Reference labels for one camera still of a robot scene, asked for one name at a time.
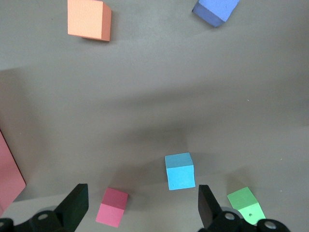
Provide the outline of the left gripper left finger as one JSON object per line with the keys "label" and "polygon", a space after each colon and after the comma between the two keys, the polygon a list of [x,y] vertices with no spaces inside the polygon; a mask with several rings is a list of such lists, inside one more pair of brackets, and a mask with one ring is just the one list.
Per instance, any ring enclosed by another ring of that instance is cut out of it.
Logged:
{"label": "left gripper left finger", "polygon": [[89,208],[88,184],[78,184],[53,211],[42,211],[30,221],[32,232],[74,232]]}

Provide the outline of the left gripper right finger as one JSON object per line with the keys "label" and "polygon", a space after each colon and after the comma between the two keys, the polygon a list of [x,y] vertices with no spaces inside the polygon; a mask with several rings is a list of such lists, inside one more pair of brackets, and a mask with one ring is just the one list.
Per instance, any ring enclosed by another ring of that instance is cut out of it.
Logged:
{"label": "left gripper right finger", "polygon": [[199,232],[255,232],[256,227],[234,212],[224,211],[208,185],[199,185],[198,212],[203,224]]}

